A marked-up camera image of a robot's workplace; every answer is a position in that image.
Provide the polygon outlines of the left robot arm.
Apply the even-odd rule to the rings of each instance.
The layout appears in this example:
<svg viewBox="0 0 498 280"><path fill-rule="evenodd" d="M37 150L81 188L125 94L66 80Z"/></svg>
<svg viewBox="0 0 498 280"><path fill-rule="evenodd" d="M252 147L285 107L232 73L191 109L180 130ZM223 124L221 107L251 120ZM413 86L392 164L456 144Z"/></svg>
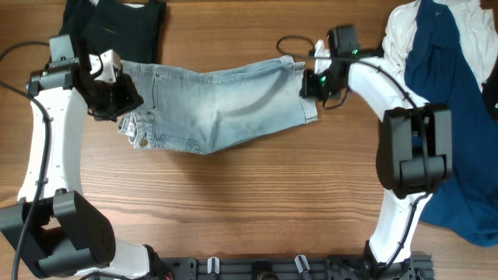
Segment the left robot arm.
<svg viewBox="0 0 498 280"><path fill-rule="evenodd" d="M76 64L33 72L24 94L33 108L26 177L15 205L2 208L1 232L37 278L153 274L153 252L119 240L110 221L84 197L80 174L86 117L116 120L142 102L121 67Z"/></svg>

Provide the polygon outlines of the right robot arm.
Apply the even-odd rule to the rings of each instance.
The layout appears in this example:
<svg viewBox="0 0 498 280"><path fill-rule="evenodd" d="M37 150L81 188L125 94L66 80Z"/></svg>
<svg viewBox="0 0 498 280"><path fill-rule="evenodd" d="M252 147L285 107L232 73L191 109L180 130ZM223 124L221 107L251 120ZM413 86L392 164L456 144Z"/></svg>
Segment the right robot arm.
<svg viewBox="0 0 498 280"><path fill-rule="evenodd" d="M376 171L384 197L364 257L372 275L406 271L426 204L452 173L451 112L410 90L382 58L335 58L304 72L300 95L357 93L379 120Z"/></svg>

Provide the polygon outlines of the light blue denim shorts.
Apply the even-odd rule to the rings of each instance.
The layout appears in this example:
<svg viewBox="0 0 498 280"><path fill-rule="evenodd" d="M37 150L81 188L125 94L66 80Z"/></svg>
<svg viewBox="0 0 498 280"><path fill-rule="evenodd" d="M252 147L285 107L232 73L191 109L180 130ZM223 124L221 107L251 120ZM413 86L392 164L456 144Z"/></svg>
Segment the light blue denim shorts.
<svg viewBox="0 0 498 280"><path fill-rule="evenodd" d="M304 64L290 56L206 73L122 66L144 100L118 129L136 149L207 155L318 119L315 102L300 97Z"/></svg>

